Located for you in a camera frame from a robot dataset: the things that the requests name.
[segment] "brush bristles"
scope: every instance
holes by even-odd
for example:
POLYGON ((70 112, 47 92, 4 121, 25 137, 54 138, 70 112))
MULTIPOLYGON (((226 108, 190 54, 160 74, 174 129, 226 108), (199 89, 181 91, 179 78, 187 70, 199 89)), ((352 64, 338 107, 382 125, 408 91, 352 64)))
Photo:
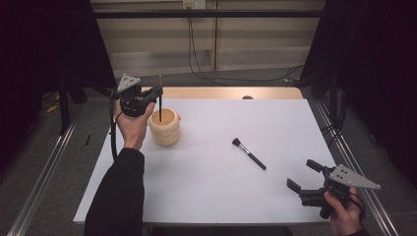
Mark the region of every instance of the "brush bristles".
POLYGON ((236 138, 233 140, 232 144, 235 146, 240 146, 240 141, 236 138))

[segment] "hand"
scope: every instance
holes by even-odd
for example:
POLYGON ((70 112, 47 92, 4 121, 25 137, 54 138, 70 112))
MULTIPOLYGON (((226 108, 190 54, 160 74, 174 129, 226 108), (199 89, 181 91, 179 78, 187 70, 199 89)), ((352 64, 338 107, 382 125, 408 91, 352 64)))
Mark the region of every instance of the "hand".
MULTIPOLYGON (((356 195, 356 189, 351 187, 350 193, 356 195)), ((358 202, 358 198, 350 195, 350 198, 358 202)), ((361 229, 359 223, 359 214, 361 209, 351 202, 347 202, 344 207, 337 197, 329 192, 325 192, 326 201, 334 208, 333 214, 330 216, 331 232, 333 235, 349 235, 361 229)))
POLYGON ((116 100, 116 106, 114 109, 115 119, 117 116, 117 125, 125 140, 124 148, 134 148, 136 150, 141 149, 144 142, 145 135, 147 133, 148 118, 153 113, 155 103, 151 102, 145 114, 139 117, 129 117, 125 114, 120 114, 122 108, 120 107, 120 99, 116 100))

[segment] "table surface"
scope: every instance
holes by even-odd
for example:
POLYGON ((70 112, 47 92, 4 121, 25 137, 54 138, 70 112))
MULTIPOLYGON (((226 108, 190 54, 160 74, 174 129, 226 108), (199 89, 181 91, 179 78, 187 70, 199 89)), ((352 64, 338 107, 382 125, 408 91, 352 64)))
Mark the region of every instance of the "table surface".
MULTIPOLYGON (((161 147, 147 134, 142 148, 146 156, 144 222, 236 225, 325 221, 319 217, 318 207, 301 206, 297 194, 285 185, 286 178, 291 178, 303 189, 318 189, 323 176, 306 166, 307 159, 334 165, 310 106, 300 99, 297 88, 164 88, 164 98, 168 98, 164 107, 182 116, 182 136, 174 146, 161 147), (255 99, 239 100, 244 95, 255 99), (234 138, 239 138, 267 170, 235 147, 231 143, 234 138)), ((123 146, 121 139, 117 146, 123 146)), ((111 163, 107 138, 75 222, 84 222, 111 163)))

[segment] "gray floor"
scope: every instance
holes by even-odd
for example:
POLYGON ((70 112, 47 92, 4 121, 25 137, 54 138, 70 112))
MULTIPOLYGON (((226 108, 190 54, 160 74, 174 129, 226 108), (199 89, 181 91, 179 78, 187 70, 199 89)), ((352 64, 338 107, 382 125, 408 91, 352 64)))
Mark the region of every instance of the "gray floor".
MULTIPOLYGON (((245 70, 207 73, 207 76, 255 80, 250 82, 218 80, 228 86, 285 87, 291 86, 293 82, 286 83, 284 80, 260 82, 259 80, 277 79, 285 75, 287 71, 287 69, 245 70)), ((301 70, 296 71, 290 79, 298 78, 300 72, 301 70)), ((142 79, 144 86, 157 83, 157 77, 142 79)), ((216 86, 192 74, 164 76, 164 84, 168 87, 216 86)), ((319 126, 323 127, 325 123, 316 106, 318 101, 311 98, 310 88, 302 88, 302 92, 304 97, 309 99, 319 126)), ((109 127, 108 100, 90 89, 87 89, 87 93, 89 101, 82 105, 74 133, 48 182, 46 191, 26 230, 26 235, 83 234, 84 227, 73 223, 72 220, 109 127)), ((53 99, 52 96, 44 100, 43 105, 52 104, 53 99)), ((71 104, 72 114, 78 107, 77 104, 71 104)), ((3 173, 3 183, 0 185, 0 235, 7 235, 9 232, 54 149, 59 131, 59 108, 52 113, 40 111, 32 132, 23 141, 20 153, 3 173)), ((386 208, 398 235, 417 235, 415 223, 417 222, 417 191, 391 164, 384 148, 372 142, 367 127, 350 104, 347 106, 342 135, 366 176, 383 186, 377 195, 386 208)), ((329 134, 325 135, 325 139, 330 140, 329 134)), ((330 147, 330 150, 335 161, 342 163, 343 160, 335 144, 330 147)), ((372 235, 383 235, 378 222, 369 210, 364 224, 372 235)), ((330 235, 328 224, 289 225, 289 228, 294 235, 330 235)), ((265 228, 263 234, 268 235, 272 231, 273 229, 265 228)))

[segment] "person's arm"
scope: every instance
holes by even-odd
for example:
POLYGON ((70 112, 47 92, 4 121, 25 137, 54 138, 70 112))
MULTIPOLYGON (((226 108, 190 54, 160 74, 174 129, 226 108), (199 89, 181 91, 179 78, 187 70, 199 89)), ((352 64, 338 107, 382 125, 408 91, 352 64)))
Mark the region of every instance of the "person's arm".
MULTIPOLYGON (((356 197, 356 189, 351 187, 350 198, 358 202, 356 197)), ((361 209, 351 202, 347 206, 333 196, 331 193, 325 193, 325 199, 329 205, 334 208, 334 213, 330 216, 331 232, 333 235, 347 235, 347 236, 370 236, 368 231, 361 227, 359 215, 361 209)))
POLYGON ((115 116, 124 148, 107 170, 89 208, 85 236, 142 235, 145 157, 139 152, 154 103, 144 115, 128 117, 116 101, 115 116))

